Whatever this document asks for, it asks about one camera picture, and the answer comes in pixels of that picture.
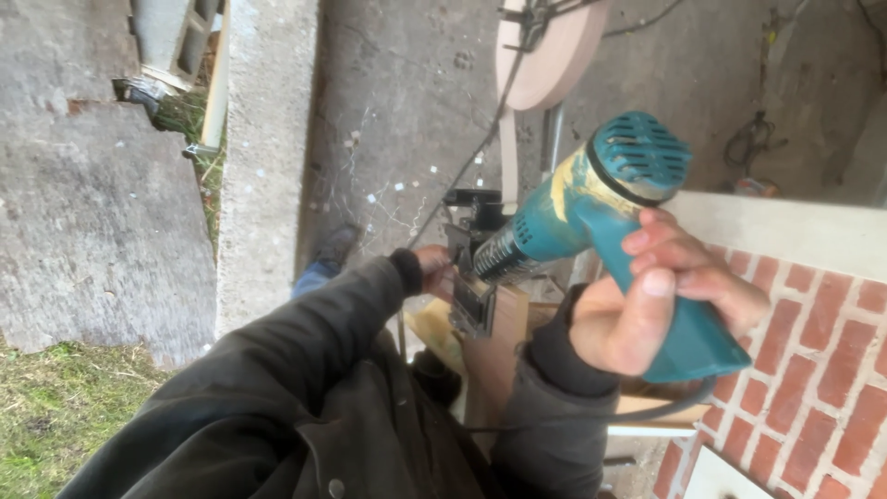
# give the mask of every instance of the grass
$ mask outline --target grass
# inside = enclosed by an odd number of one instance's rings
[[[0,497],[54,497],[171,376],[139,346],[23,355],[0,337]]]
[[[188,144],[200,142],[203,130],[203,116],[207,109],[207,90],[197,89],[177,96],[167,96],[160,102],[154,115],[154,126],[166,131],[184,134]],[[203,198],[203,214],[207,218],[209,241],[213,245],[213,256],[218,255],[219,209],[222,205],[222,168],[225,160],[225,133],[222,134],[221,153],[216,157],[195,155],[194,175]]]

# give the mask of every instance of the sleeve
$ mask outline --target sleeve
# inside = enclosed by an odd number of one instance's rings
[[[616,411],[619,378],[585,364],[569,342],[573,288],[553,319],[521,351],[503,426],[558,416],[605,416]],[[607,425],[592,419],[501,432],[491,466],[508,497],[586,499],[603,479]]]
[[[59,497],[189,489],[251,496],[296,441],[294,427],[369,352],[404,288],[414,290],[415,275],[402,273],[418,268],[409,256],[377,257],[219,339],[152,395]]]

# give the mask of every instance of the heat gun handle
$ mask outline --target heat gun handle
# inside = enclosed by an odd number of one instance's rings
[[[625,293],[634,276],[628,266],[632,257],[622,250],[622,239],[640,229],[640,223],[588,205],[578,210],[578,216],[588,225],[604,266]],[[750,364],[751,358],[710,303],[678,297],[668,336],[643,378],[650,383],[683,381],[725,375]]]

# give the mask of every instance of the jeans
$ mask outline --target jeans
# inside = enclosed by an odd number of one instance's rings
[[[339,275],[339,272],[341,272],[341,269],[336,264],[314,262],[308,265],[305,272],[299,276],[299,280],[295,282],[289,297],[300,297],[305,293],[318,289],[333,279],[333,277]]]

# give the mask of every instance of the teal heat gun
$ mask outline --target teal heat gun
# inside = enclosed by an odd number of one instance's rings
[[[622,239],[640,228],[642,208],[677,193],[691,157],[688,144],[653,116],[638,111],[617,116],[477,249],[477,276],[488,284],[517,282],[546,262],[594,247],[625,293],[633,277]],[[643,377],[663,383],[722,376],[750,363],[711,304],[679,297],[662,350]]]

